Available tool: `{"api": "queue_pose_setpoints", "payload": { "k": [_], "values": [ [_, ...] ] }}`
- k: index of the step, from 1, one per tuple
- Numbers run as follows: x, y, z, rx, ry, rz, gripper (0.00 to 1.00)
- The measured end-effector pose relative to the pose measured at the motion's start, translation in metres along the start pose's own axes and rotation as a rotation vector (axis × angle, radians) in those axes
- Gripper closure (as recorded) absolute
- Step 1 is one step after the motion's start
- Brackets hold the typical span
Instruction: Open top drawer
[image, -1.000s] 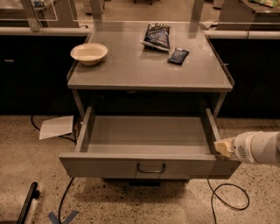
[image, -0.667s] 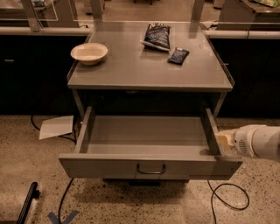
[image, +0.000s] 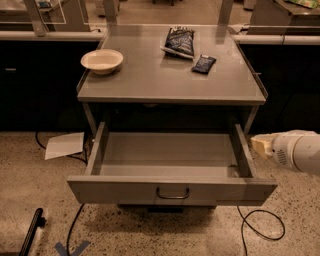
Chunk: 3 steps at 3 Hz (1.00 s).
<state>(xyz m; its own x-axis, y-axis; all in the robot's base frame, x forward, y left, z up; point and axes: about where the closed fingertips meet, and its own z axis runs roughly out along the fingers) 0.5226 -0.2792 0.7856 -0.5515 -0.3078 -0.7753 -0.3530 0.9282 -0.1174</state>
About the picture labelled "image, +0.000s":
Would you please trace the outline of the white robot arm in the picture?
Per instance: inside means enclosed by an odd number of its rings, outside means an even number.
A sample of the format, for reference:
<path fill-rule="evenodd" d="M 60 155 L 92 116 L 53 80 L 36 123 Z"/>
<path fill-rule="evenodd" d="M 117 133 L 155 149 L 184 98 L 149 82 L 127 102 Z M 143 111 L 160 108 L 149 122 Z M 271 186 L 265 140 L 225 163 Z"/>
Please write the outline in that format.
<path fill-rule="evenodd" d="M 251 144 L 262 158 L 272 158 L 285 169 L 320 176 L 320 134 L 314 131 L 259 134 Z"/>

